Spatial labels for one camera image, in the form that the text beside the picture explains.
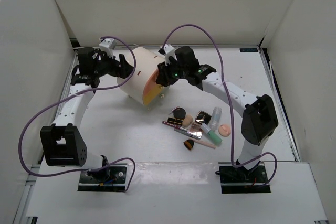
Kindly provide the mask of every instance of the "small sticker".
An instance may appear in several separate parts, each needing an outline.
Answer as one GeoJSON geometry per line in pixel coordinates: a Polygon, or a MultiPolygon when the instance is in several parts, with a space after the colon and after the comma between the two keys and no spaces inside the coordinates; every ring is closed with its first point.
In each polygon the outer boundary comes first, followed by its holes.
{"type": "Polygon", "coordinates": [[[240,52],[258,52],[258,48],[240,48],[240,52]]]}

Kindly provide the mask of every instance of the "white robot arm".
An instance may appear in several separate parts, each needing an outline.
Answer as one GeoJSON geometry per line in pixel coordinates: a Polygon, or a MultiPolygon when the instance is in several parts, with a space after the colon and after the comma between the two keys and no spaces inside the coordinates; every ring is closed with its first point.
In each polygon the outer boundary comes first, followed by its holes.
{"type": "MultiPolygon", "coordinates": [[[[125,56],[120,54],[119,61],[113,55],[115,41],[105,39],[100,49],[92,47],[80,48],[77,53],[79,65],[74,70],[69,96],[83,92],[68,100],[62,107],[57,118],[50,126],[43,126],[40,131],[44,156],[49,166],[75,166],[83,169],[100,168],[108,163],[107,158],[87,151],[80,133],[79,126],[85,110],[94,96],[92,88],[97,88],[99,78],[105,74],[122,79],[133,71],[125,56]]],[[[107,170],[92,173],[99,179],[106,177],[107,170]]]]}
{"type": "MultiPolygon", "coordinates": [[[[181,47],[174,50],[176,59],[166,55],[171,47],[165,46],[160,53],[169,60],[159,64],[159,76],[156,82],[163,86],[174,84],[178,79],[186,79],[189,84],[213,94],[226,104],[229,104],[227,92],[216,69],[209,65],[200,65],[190,47],[181,47]]],[[[260,159],[251,161],[261,155],[263,148],[278,126],[272,98],[264,94],[262,97],[250,94],[229,81],[225,81],[233,109],[243,118],[241,133],[245,138],[242,153],[236,165],[243,164],[244,172],[249,174],[259,164],[260,159]]]]}

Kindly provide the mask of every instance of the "wire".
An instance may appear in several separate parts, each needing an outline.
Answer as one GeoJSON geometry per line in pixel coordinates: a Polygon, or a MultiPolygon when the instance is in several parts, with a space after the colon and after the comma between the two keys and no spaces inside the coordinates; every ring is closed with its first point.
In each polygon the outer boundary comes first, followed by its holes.
{"type": "MultiPolygon", "coordinates": [[[[34,172],[32,172],[31,170],[29,170],[29,168],[26,166],[26,164],[25,164],[25,162],[24,162],[24,160],[23,160],[23,155],[22,155],[22,141],[23,141],[23,137],[24,137],[24,135],[25,135],[25,133],[26,133],[26,131],[27,131],[27,128],[30,126],[30,124],[31,124],[31,123],[32,123],[32,122],[33,122],[39,115],[41,115],[42,113],[46,112],[47,110],[49,110],[49,109],[51,109],[51,108],[53,108],[53,107],[55,107],[55,106],[57,106],[57,105],[59,105],[59,104],[61,104],[61,103],[63,103],[63,102],[69,101],[69,100],[71,100],[72,98],[74,98],[74,97],[76,97],[76,96],[78,96],[78,95],[80,95],[80,94],[86,93],[86,92],[90,92],[90,91],[98,91],[98,90],[110,90],[110,89],[118,88],[118,87],[124,85],[126,82],[128,82],[128,81],[132,78],[132,76],[133,76],[133,74],[134,74],[134,72],[135,72],[135,68],[136,68],[136,66],[137,66],[137,63],[136,63],[137,61],[136,61],[136,59],[135,59],[135,55],[134,55],[134,52],[132,51],[132,49],[131,49],[131,48],[130,48],[130,47],[129,47],[123,40],[121,40],[121,39],[119,39],[119,38],[117,38],[117,37],[106,36],[106,37],[104,37],[104,38],[115,39],[115,40],[119,41],[120,43],[124,44],[124,45],[129,49],[129,51],[130,51],[131,54],[132,54],[133,60],[134,60],[133,71],[131,72],[131,74],[130,74],[130,75],[129,75],[129,76],[128,76],[122,83],[120,83],[120,84],[118,84],[118,85],[116,85],[116,86],[106,87],[106,88],[92,88],[92,89],[87,89],[87,90],[79,91],[79,92],[77,92],[77,93],[75,93],[75,94],[73,94],[73,95],[71,95],[71,96],[69,96],[69,97],[67,97],[67,98],[64,98],[64,99],[62,99],[62,100],[60,100],[60,101],[58,101],[58,102],[55,102],[55,103],[49,105],[48,107],[45,107],[45,108],[42,109],[41,111],[37,112],[31,119],[29,119],[29,121],[26,123],[26,125],[24,126],[24,128],[23,128],[23,130],[22,130],[22,132],[21,132],[21,135],[20,135],[20,138],[19,138],[19,143],[18,143],[19,160],[20,160],[20,163],[21,163],[23,169],[24,169],[28,174],[33,175],[33,176],[36,176],[36,177],[54,177],[54,176],[58,176],[58,175],[66,174],[66,173],[85,172],[85,171],[88,171],[88,169],[72,169],[72,170],[66,170],[66,171],[64,171],[64,172],[53,173],[53,174],[39,174],[39,173],[34,173],[34,172]]],[[[127,188],[126,188],[126,190],[125,190],[125,191],[127,191],[128,188],[129,188],[129,186],[130,186],[131,180],[132,180],[132,178],[133,178],[134,172],[135,172],[135,162],[134,162],[133,159],[131,159],[131,158],[129,158],[129,157],[121,158],[121,159],[118,159],[118,160],[116,160],[116,161],[114,161],[114,162],[112,162],[112,163],[110,163],[110,164],[108,164],[108,165],[105,165],[105,166],[103,166],[103,167],[100,167],[100,168],[97,168],[97,169],[91,169],[90,171],[92,171],[92,172],[98,172],[98,171],[100,171],[100,170],[102,170],[102,169],[105,169],[105,168],[109,167],[110,165],[113,165],[113,164],[115,164],[115,163],[118,163],[118,162],[120,162],[120,161],[122,161],[122,160],[126,160],[126,159],[132,161],[132,163],[133,163],[133,165],[134,165],[134,170],[133,170],[132,176],[131,176],[130,181],[129,181],[129,183],[128,183],[128,186],[127,186],[127,188]]]]}
{"type": "Polygon", "coordinates": [[[256,184],[256,182],[257,182],[257,177],[254,178],[254,182],[250,187],[253,187],[256,184]]]}
{"type": "Polygon", "coordinates": [[[229,95],[229,89],[228,89],[228,87],[227,87],[227,85],[226,85],[226,83],[225,83],[225,78],[224,78],[224,63],[223,63],[222,55],[221,55],[221,53],[220,53],[220,51],[219,51],[219,48],[218,48],[218,46],[217,46],[215,40],[213,39],[213,37],[212,37],[212,36],[211,36],[205,29],[203,29],[202,27],[200,27],[200,26],[198,26],[198,25],[194,25],[194,24],[184,24],[184,25],[180,25],[180,26],[175,27],[175,28],[168,34],[168,36],[166,37],[166,40],[164,41],[164,43],[163,43],[163,45],[162,45],[162,49],[164,49],[164,45],[168,42],[169,38],[172,36],[172,34],[173,34],[176,30],[178,30],[178,29],[180,29],[180,28],[182,28],[182,27],[187,27],[187,26],[195,27],[195,28],[201,30],[202,32],[204,32],[204,33],[206,34],[206,36],[211,40],[212,44],[214,45],[214,47],[215,47],[215,49],[216,49],[216,51],[217,51],[217,53],[218,53],[219,60],[220,60],[220,62],[221,62],[221,63],[220,63],[221,79],[222,79],[222,84],[223,84],[223,87],[224,87],[224,89],[225,89],[225,92],[226,92],[226,95],[227,95],[227,98],[228,98],[229,107],[230,107],[230,117],[231,117],[231,129],[232,129],[232,133],[231,133],[231,165],[232,165],[232,167],[234,167],[234,168],[240,168],[240,167],[242,167],[242,166],[244,166],[244,165],[247,165],[247,164],[249,164],[249,163],[251,163],[251,162],[253,162],[253,161],[255,161],[255,160],[260,159],[261,157],[263,157],[263,156],[265,156],[265,155],[267,155],[267,154],[273,156],[274,161],[275,161],[275,166],[274,166],[273,174],[272,174],[272,176],[270,177],[270,179],[269,179],[266,183],[260,185],[260,187],[261,187],[261,186],[265,186],[265,185],[267,185],[267,184],[274,178],[275,173],[276,173],[276,171],[277,171],[277,158],[276,158],[276,156],[275,156],[273,153],[271,153],[271,152],[265,152],[265,153],[263,153],[263,154],[261,154],[261,155],[255,157],[255,158],[253,158],[253,159],[251,159],[251,160],[249,160],[249,161],[247,161],[247,162],[245,162],[245,163],[239,164],[239,165],[236,165],[235,162],[234,162],[234,151],[235,151],[235,130],[234,130],[234,128],[235,128],[235,122],[234,122],[234,116],[233,116],[233,105],[232,105],[231,97],[230,97],[230,95],[229,95]]]}
{"type": "Polygon", "coordinates": [[[104,182],[104,183],[102,183],[102,184],[103,184],[103,185],[106,185],[106,184],[111,183],[111,182],[113,182],[113,181],[114,181],[114,179],[111,179],[111,180],[106,181],[106,182],[104,182]]]}

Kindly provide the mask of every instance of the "black bracket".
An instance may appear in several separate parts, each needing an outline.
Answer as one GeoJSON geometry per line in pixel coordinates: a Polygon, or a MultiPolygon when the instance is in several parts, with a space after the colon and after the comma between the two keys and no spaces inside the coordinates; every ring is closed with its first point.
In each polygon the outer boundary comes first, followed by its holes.
{"type": "Polygon", "coordinates": [[[42,147],[49,166],[83,166],[87,148],[76,126],[43,126],[40,131],[42,147]],[[62,138],[65,143],[58,143],[62,138]]]}
{"type": "Polygon", "coordinates": [[[263,139],[273,134],[279,122],[272,98],[264,94],[257,99],[253,104],[246,105],[241,133],[248,142],[259,146],[263,139]]]}
{"type": "Polygon", "coordinates": [[[202,80],[205,80],[208,74],[216,72],[216,69],[209,65],[200,65],[190,47],[180,47],[175,50],[175,55],[176,59],[169,56],[168,66],[164,62],[158,64],[159,75],[156,83],[167,87],[177,82],[178,79],[186,79],[190,85],[203,90],[202,80]]]}
{"type": "Polygon", "coordinates": [[[104,181],[89,176],[86,172],[81,172],[78,182],[78,191],[125,191],[126,174],[127,164],[110,166],[108,168],[108,177],[105,178],[104,181]]]}
{"type": "Polygon", "coordinates": [[[93,88],[98,87],[99,77],[109,74],[113,77],[127,78],[133,71],[125,55],[119,54],[119,61],[109,57],[106,52],[92,47],[80,48],[77,51],[79,65],[72,72],[71,85],[85,83],[93,88]]]}
{"type": "Polygon", "coordinates": [[[267,182],[267,173],[263,165],[259,165],[245,177],[241,171],[232,166],[220,166],[216,175],[221,177],[222,194],[260,194],[270,193],[269,185],[260,185],[267,182]]]}

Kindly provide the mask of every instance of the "black mounting plate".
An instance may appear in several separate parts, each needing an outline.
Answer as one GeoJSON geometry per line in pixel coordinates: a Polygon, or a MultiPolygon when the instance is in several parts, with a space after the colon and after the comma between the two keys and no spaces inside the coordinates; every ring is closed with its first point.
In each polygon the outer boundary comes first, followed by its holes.
{"type": "Polygon", "coordinates": [[[109,192],[125,191],[127,164],[110,166],[109,171],[110,171],[109,179],[114,178],[115,181],[113,181],[112,184],[107,183],[102,186],[99,185],[101,182],[97,181],[95,178],[91,176],[87,176],[86,172],[81,172],[77,191],[109,191],[109,192]]]}
{"type": "Polygon", "coordinates": [[[263,165],[259,165],[250,175],[250,181],[240,180],[240,174],[237,169],[232,166],[220,166],[219,172],[221,177],[222,194],[260,194],[270,193],[269,185],[262,186],[267,182],[267,173],[263,165]]]}

